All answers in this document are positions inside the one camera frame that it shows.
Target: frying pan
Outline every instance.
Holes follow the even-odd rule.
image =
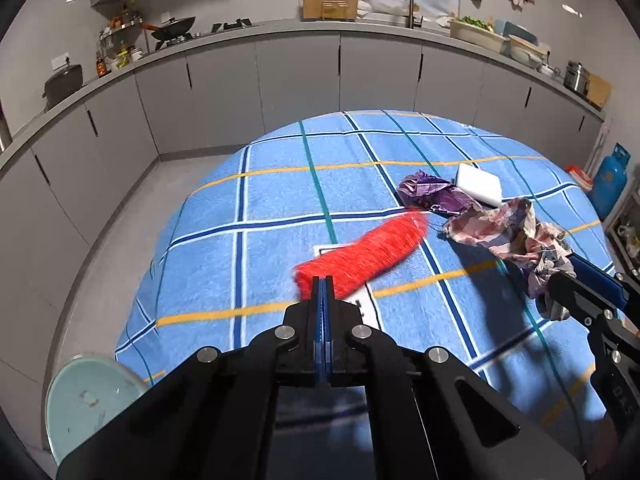
[[[169,41],[177,38],[178,36],[185,35],[189,29],[193,26],[196,17],[182,18],[181,20],[171,20],[162,27],[156,27],[155,25],[149,25],[148,23],[141,23],[140,27],[151,30],[151,35],[158,41]]]

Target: green vegetables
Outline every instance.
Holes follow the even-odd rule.
[[[492,28],[488,23],[483,22],[482,20],[476,20],[471,16],[465,16],[464,18],[456,18],[459,22],[468,23],[469,25],[473,25],[475,27],[484,28],[484,30],[488,30],[492,32]]]

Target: light blue plate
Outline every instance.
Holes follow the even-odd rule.
[[[74,357],[47,393],[47,436],[56,463],[148,389],[127,367],[90,354]]]

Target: gas stove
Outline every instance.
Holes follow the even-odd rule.
[[[249,18],[238,18],[237,20],[231,23],[214,23],[213,26],[211,27],[211,33],[219,34],[221,32],[226,32],[228,30],[236,30],[238,28],[247,28],[247,27],[253,27],[253,23],[251,23],[251,20]],[[161,48],[167,48],[168,46],[174,46],[189,40],[196,40],[197,38],[201,38],[202,36],[203,35],[200,34],[199,32],[195,32],[193,34],[191,34],[190,32],[187,32],[185,35],[178,36],[177,38],[173,38],[172,40],[158,41],[156,43],[155,52],[157,52]]]

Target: white label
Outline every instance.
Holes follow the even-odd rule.
[[[59,69],[61,66],[66,65],[66,58],[69,57],[69,53],[65,52],[62,56],[55,57],[51,60],[51,67],[53,70]]]
[[[321,254],[333,251],[338,247],[346,246],[348,246],[348,244],[316,245],[314,246],[314,255],[318,257]],[[353,303],[360,308],[362,322],[365,325],[369,325],[370,327],[384,331],[382,325],[382,317],[380,316],[380,310],[378,308],[378,304],[376,303],[376,299],[371,293],[369,283],[365,283],[364,286],[361,286],[348,298],[345,298],[344,301],[346,301],[347,303]]]

